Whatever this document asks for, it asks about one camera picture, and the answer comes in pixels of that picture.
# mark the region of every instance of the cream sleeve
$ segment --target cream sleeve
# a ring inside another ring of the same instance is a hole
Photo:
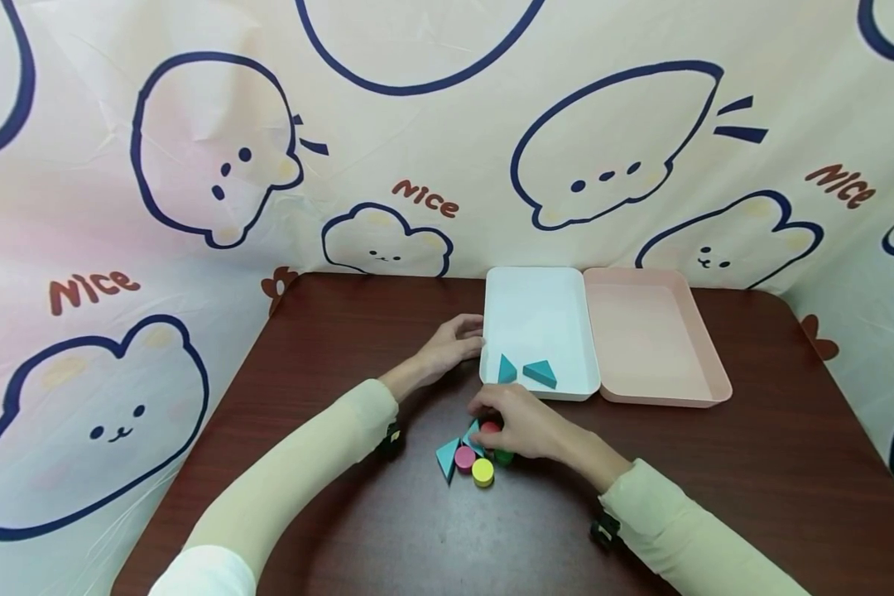
[[[236,478],[195,523],[183,550],[227,548],[245,560],[257,580],[289,522],[382,443],[396,415],[397,402],[383,383],[362,382]]]
[[[653,573],[684,596],[807,596],[754,546],[636,459],[602,496],[618,533]]]

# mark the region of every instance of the teal triangular block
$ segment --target teal triangular block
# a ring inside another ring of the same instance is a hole
[[[449,443],[437,450],[437,464],[440,464],[440,471],[445,473],[445,479],[449,484],[449,479],[454,476],[454,452],[460,446],[460,439],[451,439]]]
[[[512,365],[506,356],[501,353],[501,372],[497,375],[497,382],[515,382],[517,380],[517,368]]]
[[[553,369],[550,368],[548,360],[527,364],[523,368],[523,376],[545,384],[549,389],[556,389],[556,376],[553,374]]]
[[[486,454],[483,452],[483,447],[481,447],[480,445],[476,445],[470,439],[470,436],[473,433],[478,433],[478,432],[480,432],[480,421],[474,420],[473,424],[470,426],[470,428],[467,429],[466,434],[464,434],[464,438],[461,440],[461,443],[470,447],[473,450],[473,452],[476,453],[481,458],[484,458],[484,457],[486,457]]]

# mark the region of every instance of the printed fabric backdrop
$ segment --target printed fabric backdrop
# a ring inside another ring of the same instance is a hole
[[[894,0],[0,0],[0,594],[108,593],[292,277],[497,265],[785,294],[894,473]]]

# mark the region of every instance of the wooden table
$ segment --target wooden table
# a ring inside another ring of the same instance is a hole
[[[243,470],[436,325],[483,311],[483,281],[306,275],[291,285],[113,594],[145,594],[202,511]],[[648,460],[814,595],[894,596],[894,482],[784,301],[697,290],[734,386],[710,410],[555,403],[627,457]],[[464,433],[480,387],[461,365],[401,409],[407,446],[318,495],[274,550],[258,594],[674,594],[626,551],[587,538],[591,488],[517,459],[489,490],[436,447]]]

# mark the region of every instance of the green block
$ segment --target green block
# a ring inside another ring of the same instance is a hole
[[[502,449],[493,450],[493,458],[497,460],[498,464],[503,466],[510,465],[513,455],[514,454],[510,451],[504,451]]]
[[[517,368],[509,359],[501,353],[501,372],[497,375],[497,382],[508,383],[517,380]]]
[[[553,368],[550,368],[549,360],[527,364],[523,368],[523,376],[545,384],[549,389],[556,389],[556,375],[553,374]]]

